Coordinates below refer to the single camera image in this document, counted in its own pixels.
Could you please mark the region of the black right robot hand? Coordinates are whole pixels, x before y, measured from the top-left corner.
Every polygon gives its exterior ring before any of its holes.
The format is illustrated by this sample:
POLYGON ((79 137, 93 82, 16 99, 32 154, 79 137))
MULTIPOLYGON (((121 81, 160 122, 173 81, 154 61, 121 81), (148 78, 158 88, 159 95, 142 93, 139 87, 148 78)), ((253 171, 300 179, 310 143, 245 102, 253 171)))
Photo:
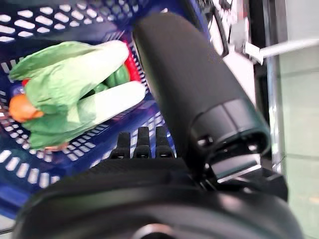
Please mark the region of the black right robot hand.
POLYGON ((173 13, 139 20, 139 59, 166 127, 122 133, 109 159, 35 194, 14 239, 301 239, 283 175, 255 154, 267 124, 191 23, 173 13))

